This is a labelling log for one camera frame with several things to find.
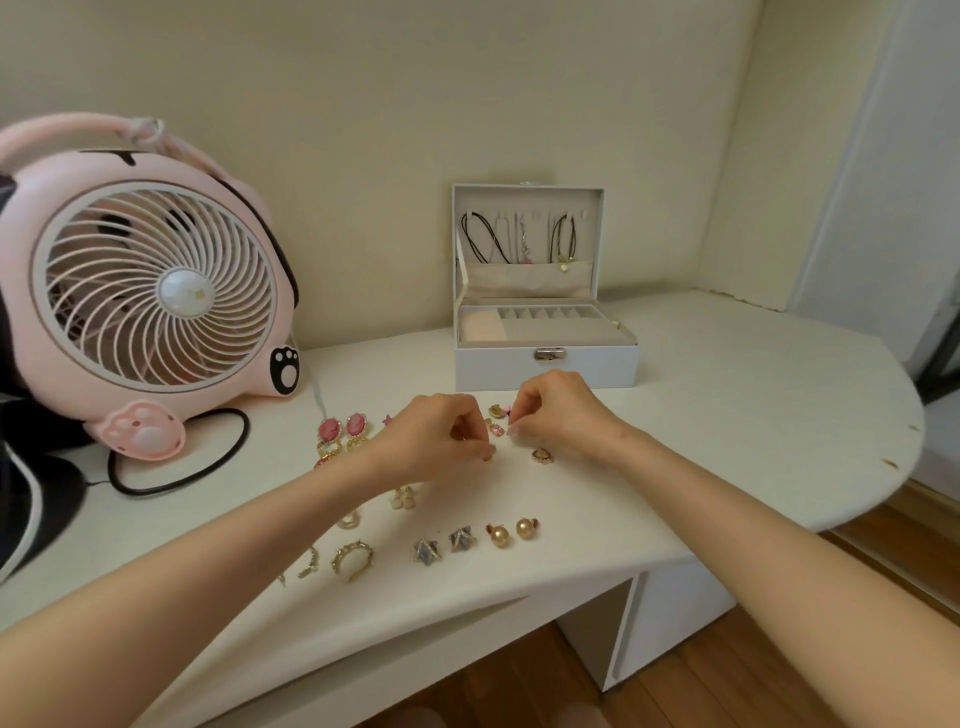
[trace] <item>fan handle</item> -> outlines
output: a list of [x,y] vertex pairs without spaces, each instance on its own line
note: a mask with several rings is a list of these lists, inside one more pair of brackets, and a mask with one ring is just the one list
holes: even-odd
[[159,119],[127,119],[106,113],[55,113],[9,125],[0,131],[0,172],[12,173],[14,155],[41,141],[73,132],[113,132],[138,149],[191,162],[207,174],[228,179],[217,162],[182,139],[167,133]]

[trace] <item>forearm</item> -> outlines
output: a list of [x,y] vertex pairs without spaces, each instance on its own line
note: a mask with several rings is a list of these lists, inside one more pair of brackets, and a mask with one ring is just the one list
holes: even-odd
[[362,450],[336,458],[0,634],[4,724],[130,725],[298,556],[381,490],[377,470]]
[[612,440],[605,457],[846,721],[955,723],[954,625],[649,436],[626,428]]

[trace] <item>cream wall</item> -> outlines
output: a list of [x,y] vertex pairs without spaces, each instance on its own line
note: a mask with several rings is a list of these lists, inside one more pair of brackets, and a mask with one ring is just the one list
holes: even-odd
[[165,119],[270,203],[300,343],[363,339],[449,321],[453,182],[603,185],[602,286],[690,284],[759,6],[4,0],[0,122]]
[[790,301],[898,0],[767,0],[698,286]]

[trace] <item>pink cameo earring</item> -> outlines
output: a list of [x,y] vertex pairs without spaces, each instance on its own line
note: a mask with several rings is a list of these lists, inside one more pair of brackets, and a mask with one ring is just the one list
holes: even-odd
[[344,426],[333,417],[328,417],[320,423],[320,427],[317,429],[317,454],[320,455],[320,460],[317,461],[317,465],[325,463],[331,457],[339,455],[343,451],[344,446],[340,444],[340,438],[343,434]]
[[354,412],[347,418],[347,449],[354,449],[358,445],[367,442],[364,433],[367,431],[367,415],[362,412]]

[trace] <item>desk leg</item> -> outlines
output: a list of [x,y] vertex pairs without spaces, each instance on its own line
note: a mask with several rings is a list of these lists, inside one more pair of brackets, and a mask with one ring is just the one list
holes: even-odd
[[601,690],[608,690],[735,604],[699,561],[646,571],[557,619]]

